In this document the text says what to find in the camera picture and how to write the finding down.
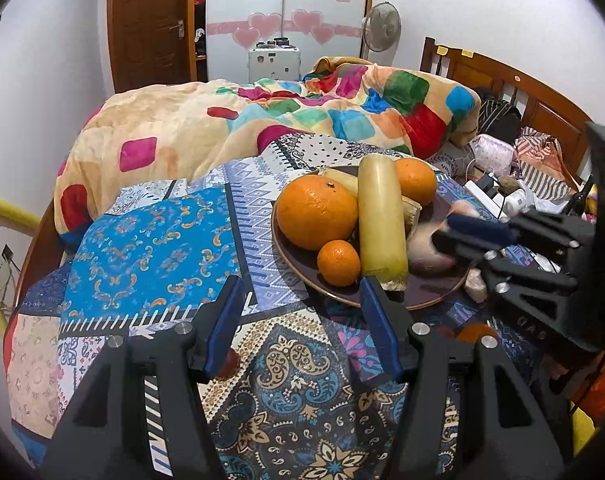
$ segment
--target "door handle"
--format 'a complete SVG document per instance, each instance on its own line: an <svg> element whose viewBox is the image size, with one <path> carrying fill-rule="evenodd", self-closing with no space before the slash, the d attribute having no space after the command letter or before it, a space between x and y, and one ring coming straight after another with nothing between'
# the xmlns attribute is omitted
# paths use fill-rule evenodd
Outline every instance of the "door handle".
<svg viewBox="0 0 605 480"><path fill-rule="evenodd" d="M169 30L174 30L175 28L178 29L178 38L182 40L185 37L185 20L178 20L178 24L172 25L169 27Z"/></svg>

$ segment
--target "pink square pattern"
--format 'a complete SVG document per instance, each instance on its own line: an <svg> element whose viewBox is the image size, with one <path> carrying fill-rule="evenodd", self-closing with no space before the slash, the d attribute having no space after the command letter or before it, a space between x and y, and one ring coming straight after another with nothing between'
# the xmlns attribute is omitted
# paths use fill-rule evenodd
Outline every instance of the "pink square pattern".
<svg viewBox="0 0 605 480"><path fill-rule="evenodd" d="M157 137L127 140L120 149L120 171L139 170L156 160Z"/></svg>

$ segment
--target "wooden headboard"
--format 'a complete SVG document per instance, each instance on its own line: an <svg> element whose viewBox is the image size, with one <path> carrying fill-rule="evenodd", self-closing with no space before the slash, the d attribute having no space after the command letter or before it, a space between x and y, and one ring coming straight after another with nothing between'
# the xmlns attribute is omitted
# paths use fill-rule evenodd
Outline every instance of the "wooden headboard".
<svg viewBox="0 0 605 480"><path fill-rule="evenodd" d="M442 74L447 64L447 73ZM569 99L520 70L482 54L436 45L434 38L425 38L420 70L468 88L490 88L501 98L506 89L512 89L511 104L524 104L521 125L556 137L567 170L579 181L577 171L587 149L585 122L591 119Z"/></svg>

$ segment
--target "power strip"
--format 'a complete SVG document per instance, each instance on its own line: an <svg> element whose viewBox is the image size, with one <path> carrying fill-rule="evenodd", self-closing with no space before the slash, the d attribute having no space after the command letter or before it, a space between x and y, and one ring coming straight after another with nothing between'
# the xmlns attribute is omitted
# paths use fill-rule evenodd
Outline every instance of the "power strip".
<svg viewBox="0 0 605 480"><path fill-rule="evenodd" d="M474 182L468 181L464 185L465 189L469 191L477 200L495 217L500 213L500 205L491 200L487 194L482 191ZM493 199L504 200L505 198L498 193ZM500 218L505 218L506 214L504 212L500 213Z"/></svg>

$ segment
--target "brown plate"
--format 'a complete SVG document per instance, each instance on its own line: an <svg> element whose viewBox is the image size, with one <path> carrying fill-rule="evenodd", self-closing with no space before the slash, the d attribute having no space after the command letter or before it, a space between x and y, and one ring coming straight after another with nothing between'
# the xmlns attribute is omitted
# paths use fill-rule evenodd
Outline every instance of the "brown plate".
<svg viewBox="0 0 605 480"><path fill-rule="evenodd" d="M334 169L353 175L358 174L357 166L338 166ZM441 222L446 218L449 208L449 203L444 198L436 195L433 201L423 208L419 223ZM317 253L296 247L282 234L276 221L275 207L271 216L271 230L274 244L279 253L303 282L329 298L351 306L360 306L359 283L350 286L333 286L327 283L317 272ZM443 300L447 294L457 290L464 283L467 270L467 267L456 266L446 272L429 276L421 276L410 272L404 296L399 292L399 297L394 299L401 302L407 310L433 305Z"/></svg>

